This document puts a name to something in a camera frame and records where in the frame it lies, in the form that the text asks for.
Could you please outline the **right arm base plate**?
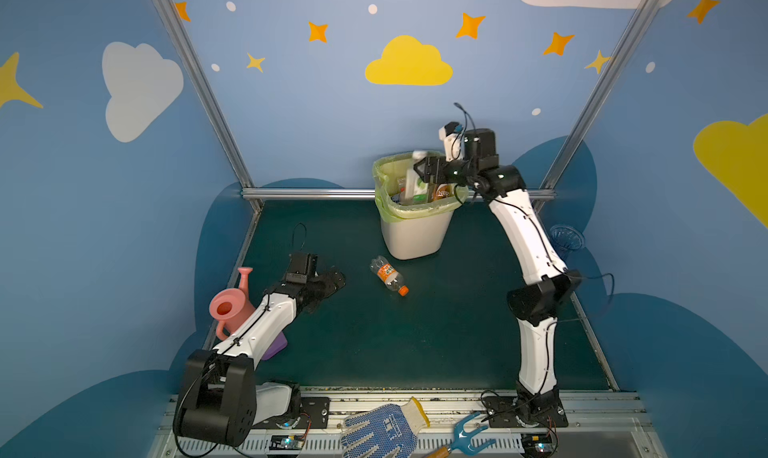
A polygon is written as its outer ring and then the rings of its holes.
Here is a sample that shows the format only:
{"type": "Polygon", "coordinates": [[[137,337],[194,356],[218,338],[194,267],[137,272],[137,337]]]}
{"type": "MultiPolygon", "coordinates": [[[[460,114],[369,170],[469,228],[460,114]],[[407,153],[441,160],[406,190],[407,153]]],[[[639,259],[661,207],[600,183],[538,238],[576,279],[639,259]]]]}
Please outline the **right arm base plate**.
{"type": "Polygon", "coordinates": [[[484,422],[491,428],[565,428],[569,426],[558,394],[503,396],[487,392],[480,398],[484,422]]]}

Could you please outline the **green white label bottle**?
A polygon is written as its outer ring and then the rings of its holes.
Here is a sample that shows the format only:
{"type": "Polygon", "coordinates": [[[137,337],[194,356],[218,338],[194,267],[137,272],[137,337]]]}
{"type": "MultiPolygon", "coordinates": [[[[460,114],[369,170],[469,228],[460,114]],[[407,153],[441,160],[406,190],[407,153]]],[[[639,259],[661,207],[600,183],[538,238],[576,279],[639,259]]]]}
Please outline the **green white label bottle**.
{"type": "Polygon", "coordinates": [[[425,183],[418,173],[410,168],[406,172],[405,189],[401,194],[403,205],[421,205],[428,202],[429,184],[425,183]]]}

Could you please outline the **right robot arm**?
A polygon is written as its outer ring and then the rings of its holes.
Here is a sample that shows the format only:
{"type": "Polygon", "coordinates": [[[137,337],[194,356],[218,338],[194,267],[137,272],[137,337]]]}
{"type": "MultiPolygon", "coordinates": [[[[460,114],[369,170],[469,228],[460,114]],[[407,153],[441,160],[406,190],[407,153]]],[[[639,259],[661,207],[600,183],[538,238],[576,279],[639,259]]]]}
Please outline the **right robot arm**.
{"type": "Polygon", "coordinates": [[[518,321],[521,366],[517,392],[531,412],[557,404],[554,338],[557,308],[583,281],[569,271],[541,225],[519,170],[499,164],[495,133],[450,122],[439,130],[444,157],[426,157],[413,170],[423,181],[468,187],[482,196],[518,259],[525,286],[507,294],[518,321]]]}

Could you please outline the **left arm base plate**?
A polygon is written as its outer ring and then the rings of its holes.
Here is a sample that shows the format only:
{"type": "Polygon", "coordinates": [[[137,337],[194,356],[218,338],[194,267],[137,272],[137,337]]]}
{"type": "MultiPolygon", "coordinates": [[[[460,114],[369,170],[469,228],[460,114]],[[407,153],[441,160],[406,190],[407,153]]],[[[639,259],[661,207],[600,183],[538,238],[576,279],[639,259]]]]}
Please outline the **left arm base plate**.
{"type": "Polygon", "coordinates": [[[299,402],[291,404],[285,414],[255,423],[252,428],[326,429],[330,418],[330,404],[331,400],[328,397],[302,397],[299,402]]]}

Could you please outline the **brown Nescafe coffee bottle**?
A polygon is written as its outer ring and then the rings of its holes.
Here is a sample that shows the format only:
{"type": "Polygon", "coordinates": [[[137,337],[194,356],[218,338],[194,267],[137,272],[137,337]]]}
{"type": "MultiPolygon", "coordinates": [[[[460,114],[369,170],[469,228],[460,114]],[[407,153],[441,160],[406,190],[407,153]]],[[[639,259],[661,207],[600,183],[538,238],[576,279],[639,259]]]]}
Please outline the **brown Nescafe coffee bottle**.
{"type": "Polygon", "coordinates": [[[432,201],[436,202],[439,200],[452,198],[454,196],[454,188],[455,186],[453,184],[444,183],[436,185],[434,191],[432,192],[432,201]]]}

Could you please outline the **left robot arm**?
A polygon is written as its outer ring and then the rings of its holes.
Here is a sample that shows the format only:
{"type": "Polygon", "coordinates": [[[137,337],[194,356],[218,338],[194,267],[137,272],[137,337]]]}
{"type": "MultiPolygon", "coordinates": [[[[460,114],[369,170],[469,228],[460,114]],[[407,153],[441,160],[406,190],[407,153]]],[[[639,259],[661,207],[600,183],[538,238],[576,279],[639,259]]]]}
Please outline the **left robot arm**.
{"type": "Polygon", "coordinates": [[[332,267],[320,273],[317,262],[314,254],[291,254],[282,279],[268,287],[258,303],[250,299],[253,270],[241,267],[237,286],[211,300],[209,312],[219,342],[187,358],[172,425],[176,440],[238,447],[255,426],[266,421],[279,427],[301,421],[298,385],[260,384],[256,370],[286,347],[284,330],[303,311],[315,310],[345,287],[341,271],[332,267]]]}

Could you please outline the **orange label clear bottle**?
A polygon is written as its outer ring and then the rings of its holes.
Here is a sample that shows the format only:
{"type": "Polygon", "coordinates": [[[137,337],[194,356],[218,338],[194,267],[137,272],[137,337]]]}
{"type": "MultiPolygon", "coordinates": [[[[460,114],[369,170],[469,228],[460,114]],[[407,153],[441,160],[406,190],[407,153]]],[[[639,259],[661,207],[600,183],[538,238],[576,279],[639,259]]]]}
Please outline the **orange label clear bottle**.
{"type": "Polygon", "coordinates": [[[409,293],[404,276],[383,256],[375,257],[370,263],[370,269],[388,290],[402,297],[409,293]]]}

